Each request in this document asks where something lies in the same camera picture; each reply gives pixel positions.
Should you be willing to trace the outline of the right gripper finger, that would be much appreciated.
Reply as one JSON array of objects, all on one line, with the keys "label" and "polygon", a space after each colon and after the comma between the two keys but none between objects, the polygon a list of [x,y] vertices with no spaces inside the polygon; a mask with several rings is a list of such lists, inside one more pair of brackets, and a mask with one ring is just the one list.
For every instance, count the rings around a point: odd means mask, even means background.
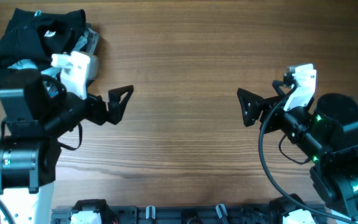
[{"label": "right gripper finger", "polygon": [[259,103],[264,99],[242,88],[238,88],[237,97],[241,105],[244,126],[249,127],[254,125],[262,111]]},{"label": "right gripper finger", "polygon": [[288,93],[285,93],[282,90],[282,87],[291,87],[291,83],[290,82],[285,82],[285,81],[280,81],[280,80],[274,80],[272,82],[272,86],[273,89],[276,91],[276,93],[278,94],[278,96],[289,96],[291,94],[291,92],[289,91]]}]

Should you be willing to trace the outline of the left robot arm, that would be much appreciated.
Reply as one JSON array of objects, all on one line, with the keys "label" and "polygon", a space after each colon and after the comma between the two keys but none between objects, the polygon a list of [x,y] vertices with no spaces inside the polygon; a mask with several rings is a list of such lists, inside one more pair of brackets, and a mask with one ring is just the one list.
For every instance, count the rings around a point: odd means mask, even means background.
[{"label": "left robot arm", "polygon": [[1,82],[6,117],[0,135],[0,215],[2,223],[48,223],[56,164],[62,149],[73,147],[59,137],[84,119],[117,124],[134,92],[132,85],[109,90],[109,101],[81,99],[58,80],[36,69],[18,70]]}]

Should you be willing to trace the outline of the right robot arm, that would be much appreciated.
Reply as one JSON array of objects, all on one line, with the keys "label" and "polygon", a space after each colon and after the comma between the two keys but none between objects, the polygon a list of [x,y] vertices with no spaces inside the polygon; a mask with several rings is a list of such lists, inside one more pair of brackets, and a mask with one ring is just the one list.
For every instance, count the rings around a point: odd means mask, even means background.
[{"label": "right robot arm", "polygon": [[[263,98],[237,90],[244,126],[261,122],[259,158],[270,183],[302,210],[344,223],[358,223],[358,105],[349,96],[328,93],[320,97],[313,113],[313,87],[299,81],[275,80],[277,95]],[[264,156],[264,137],[281,130],[305,155],[313,187],[332,211],[323,212],[302,204],[285,192],[269,171]]]}]

